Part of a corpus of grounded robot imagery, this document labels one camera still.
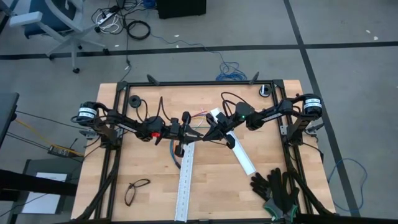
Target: concrete floor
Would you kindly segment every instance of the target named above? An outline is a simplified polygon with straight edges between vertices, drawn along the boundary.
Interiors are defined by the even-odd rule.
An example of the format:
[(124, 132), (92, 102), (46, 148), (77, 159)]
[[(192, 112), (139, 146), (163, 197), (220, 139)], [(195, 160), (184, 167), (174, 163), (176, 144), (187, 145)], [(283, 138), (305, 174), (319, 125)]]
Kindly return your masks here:
[[(98, 7), (108, 0), (86, 0), (85, 23)], [(304, 44), (397, 41), (395, 21), (398, 2), (391, 0), (291, 1)], [(15, 11), (23, 14), (29, 1), (19, 1)], [(206, 46), (285, 45), (297, 44), (283, 1), (280, 0), (217, 0), (208, 1), (202, 16), (160, 20), (156, 11), (137, 12), (131, 18), (148, 22), (155, 35)], [(103, 42), (110, 50), (126, 49), (126, 34), (98, 35), (90, 38)], [(42, 54), (55, 42), (46, 36), (26, 39), (23, 28), (6, 26), (0, 35), (0, 55)], [(84, 51), (101, 49), (84, 47)], [(129, 41), (129, 50), (176, 48), (149, 37)], [(398, 168), (398, 110), (394, 97), (398, 93), (398, 47), (307, 50), (328, 114), (336, 134), (342, 157), (358, 160), (368, 171), (365, 183), (362, 217), (398, 218), (394, 174)], [(298, 79), (304, 92), (311, 93), (312, 84), (299, 50), (236, 50), (222, 52), (226, 61), (240, 63), (248, 77), (257, 71), (261, 79)], [(220, 58), (207, 52), (177, 54), (130, 55), (133, 70), (129, 82), (144, 82), (146, 74), (160, 81), (214, 80), (219, 73)], [(124, 75), (125, 56), (80, 57), (81, 73), (72, 73), (70, 58), (0, 60), (0, 91), (16, 91), (21, 97), (18, 109), (57, 121), (69, 122), (79, 104), (95, 100), (100, 83), (117, 82)], [(20, 115), (57, 144), (69, 145), (79, 138), (75, 148), (83, 150), (85, 140), (72, 128)], [(34, 136), (17, 124), (10, 131), (26, 138)], [(319, 134), (319, 147), (325, 153), (325, 173), (335, 162), (324, 129)], [(0, 169), (22, 172), (26, 159), (54, 158), (39, 149), (15, 139), (6, 138), (0, 150)], [(349, 161), (345, 163), (357, 204), (361, 203), (362, 170)], [(347, 208), (343, 189), (336, 173), (330, 182), (333, 199)], [(0, 214), (11, 204), (0, 203)], [(349, 215), (340, 209), (342, 215)], [(68, 220), (70, 210), (62, 215), (39, 219), (21, 215), (18, 223), (54, 223)], [(0, 218), (5, 223), (7, 216)]]

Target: power strip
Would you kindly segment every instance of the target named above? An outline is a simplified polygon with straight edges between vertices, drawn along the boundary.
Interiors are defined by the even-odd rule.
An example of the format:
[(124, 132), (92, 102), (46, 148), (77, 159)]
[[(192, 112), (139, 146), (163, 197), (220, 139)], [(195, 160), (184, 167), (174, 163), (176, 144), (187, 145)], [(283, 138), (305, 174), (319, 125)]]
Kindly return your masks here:
[(183, 145), (183, 148), (185, 155), (181, 162), (180, 183), (178, 184), (174, 221), (187, 222), (195, 143)]
[(115, 15), (115, 12), (110, 12), (110, 13), (108, 13), (107, 15), (106, 15), (106, 17), (105, 18), (102, 18), (101, 20), (99, 20), (98, 22), (97, 22), (97, 25), (101, 25), (101, 24), (103, 24), (104, 22), (106, 22), (110, 17), (112, 17), (112, 16), (114, 16)]

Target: black glove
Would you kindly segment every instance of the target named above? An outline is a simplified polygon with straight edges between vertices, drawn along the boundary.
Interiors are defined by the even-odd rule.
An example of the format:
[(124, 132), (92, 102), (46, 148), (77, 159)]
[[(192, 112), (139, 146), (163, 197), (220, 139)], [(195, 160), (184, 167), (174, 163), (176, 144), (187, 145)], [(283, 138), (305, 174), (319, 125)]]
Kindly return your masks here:
[(290, 195), (287, 193), (288, 174), (284, 172), (281, 175), (279, 168), (272, 170), (271, 175), (268, 175), (267, 178), (268, 181), (259, 173), (256, 173), (256, 176), (251, 178), (252, 190), (266, 201), (264, 209), (276, 220), (285, 218), (285, 220), (293, 222), (293, 217), (297, 211), (294, 202), (300, 190), (295, 187)]

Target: white paper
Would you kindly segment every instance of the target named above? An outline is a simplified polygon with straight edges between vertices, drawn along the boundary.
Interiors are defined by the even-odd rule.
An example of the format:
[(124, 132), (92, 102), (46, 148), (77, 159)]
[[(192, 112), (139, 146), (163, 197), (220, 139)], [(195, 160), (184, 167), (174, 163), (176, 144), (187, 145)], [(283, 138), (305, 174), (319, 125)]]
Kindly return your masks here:
[[(38, 172), (36, 174), (36, 177), (64, 182), (67, 179), (67, 174), (52, 174), (52, 173)], [(26, 202), (31, 201), (42, 195), (44, 194), (29, 192), (29, 196), (27, 197)], [(22, 213), (55, 214), (60, 197), (61, 195), (55, 195), (55, 194), (45, 195), (41, 198), (38, 198), (24, 205)]]

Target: wooden table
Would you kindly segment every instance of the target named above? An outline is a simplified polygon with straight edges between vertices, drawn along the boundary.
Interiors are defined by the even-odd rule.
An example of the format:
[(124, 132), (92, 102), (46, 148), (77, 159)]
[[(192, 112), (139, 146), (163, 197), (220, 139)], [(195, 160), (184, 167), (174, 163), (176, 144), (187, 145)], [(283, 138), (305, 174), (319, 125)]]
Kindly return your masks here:
[[(302, 94), (298, 80), (286, 80), (284, 84), (287, 97)], [(259, 85), (147, 86), (131, 88), (130, 95), (139, 95), (145, 99), (151, 116), (156, 114), (159, 98), (163, 96), (167, 115), (180, 118), (184, 111), (196, 114), (202, 109), (209, 111), (221, 108), (220, 93), (223, 91), (241, 96), (257, 110), (273, 106), (271, 97), (259, 96), (259, 88)], [(102, 84), (97, 101), (112, 108), (115, 92), (115, 83)], [(228, 99), (238, 101), (232, 96), (228, 96)], [(123, 98), (119, 102), (121, 111)], [(138, 112), (144, 117), (145, 107), (141, 106)], [(127, 116), (137, 119), (135, 109), (129, 107)], [(191, 126), (196, 126), (200, 121), (201, 119), (193, 119)], [(205, 128), (199, 130), (204, 133), (207, 131)], [(265, 176), (276, 167), (285, 170), (276, 120), (266, 123), (257, 131), (249, 131), (245, 125), (240, 125), (234, 132), (258, 172)], [(306, 134), (303, 135), (303, 141), (317, 146), (314, 138)], [(98, 144), (89, 147), (86, 154)], [(180, 171), (170, 156), (169, 146), (170, 141), (166, 139), (155, 146), (154, 140), (142, 142), (132, 133), (124, 135), (112, 221), (174, 220)], [(319, 153), (304, 145), (299, 149), (308, 186), (319, 201), (334, 212)], [(79, 216), (93, 199), (99, 186), (103, 159), (104, 149), (98, 149), (85, 159), (72, 218)], [(232, 150), (227, 147), (211, 142), (196, 142), (192, 175), (189, 220), (270, 218), (262, 208), (263, 199), (251, 191), (250, 176), (244, 173)], [(151, 184), (139, 188), (134, 202), (127, 207), (124, 204), (124, 194), (129, 183), (142, 178), (150, 179)], [(109, 189), (104, 196), (103, 216), (106, 214), (108, 197)], [(301, 207), (305, 210), (303, 200), (299, 198)]]

